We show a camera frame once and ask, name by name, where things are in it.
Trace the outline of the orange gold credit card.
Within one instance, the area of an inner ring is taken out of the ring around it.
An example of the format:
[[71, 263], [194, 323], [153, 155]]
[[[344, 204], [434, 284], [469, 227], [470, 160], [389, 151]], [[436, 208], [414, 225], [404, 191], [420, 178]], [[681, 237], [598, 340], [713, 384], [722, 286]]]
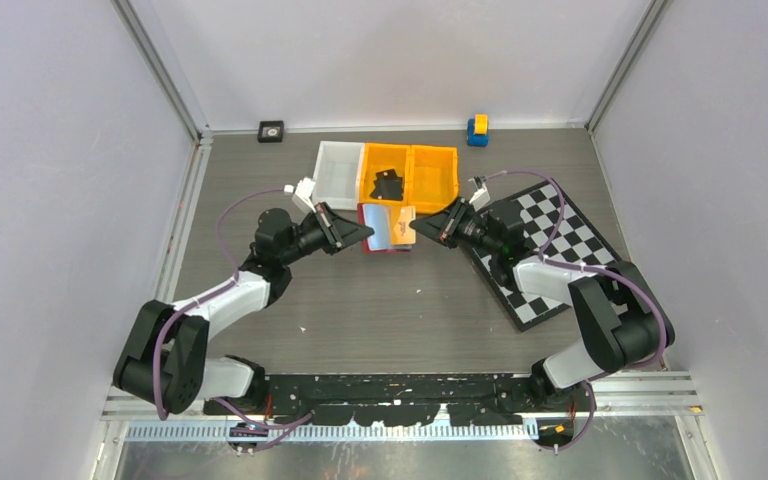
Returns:
[[411, 222], [416, 219], [414, 206], [393, 206], [388, 210], [390, 242], [394, 247], [409, 247], [416, 243]]

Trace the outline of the red card holder wallet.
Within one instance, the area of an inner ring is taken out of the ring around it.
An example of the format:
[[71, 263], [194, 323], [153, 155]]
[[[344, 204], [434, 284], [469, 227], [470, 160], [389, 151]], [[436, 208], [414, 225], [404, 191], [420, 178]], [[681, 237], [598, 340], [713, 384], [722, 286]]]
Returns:
[[362, 225], [374, 229], [375, 233], [363, 241], [366, 253], [401, 253], [410, 252], [414, 245], [409, 247], [394, 247], [390, 242], [390, 230], [388, 223], [388, 210], [393, 206], [376, 203], [360, 203], [357, 206], [358, 217]]

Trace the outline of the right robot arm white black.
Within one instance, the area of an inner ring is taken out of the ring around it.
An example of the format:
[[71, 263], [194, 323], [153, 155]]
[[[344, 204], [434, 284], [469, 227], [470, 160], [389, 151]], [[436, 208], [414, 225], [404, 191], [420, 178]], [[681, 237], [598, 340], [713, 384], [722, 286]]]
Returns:
[[544, 410], [558, 409], [571, 388], [585, 381], [659, 360], [675, 340], [673, 325], [635, 264], [574, 264], [539, 253], [527, 240], [532, 229], [516, 202], [496, 201], [478, 212], [457, 198], [411, 227], [443, 246], [489, 254], [491, 276], [507, 290], [573, 309], [579, 341], [536, 362], [526, 380], [529, 398]]

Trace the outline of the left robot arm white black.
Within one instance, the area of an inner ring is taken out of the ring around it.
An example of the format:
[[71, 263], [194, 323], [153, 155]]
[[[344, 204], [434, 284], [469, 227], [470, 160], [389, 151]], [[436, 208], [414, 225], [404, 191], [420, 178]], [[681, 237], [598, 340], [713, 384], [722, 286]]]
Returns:
[[180, 414], [196, 400], [225, 398], [244, 414], [267, 398], [256, 380], [262, 368], [245, 359], [211, 359], [210, 341], [243, 317], [274, 304], [292, 280], [290, 266], [318, 251], [334, 255], [373, 236], [326, 203], [301, 222], [281, 208], [263, 212], [245, 261], [226, 281], [173, 303], [146, 302], [138, 311], [113, 372], [114, 387], [152, 403], [160, 418]]

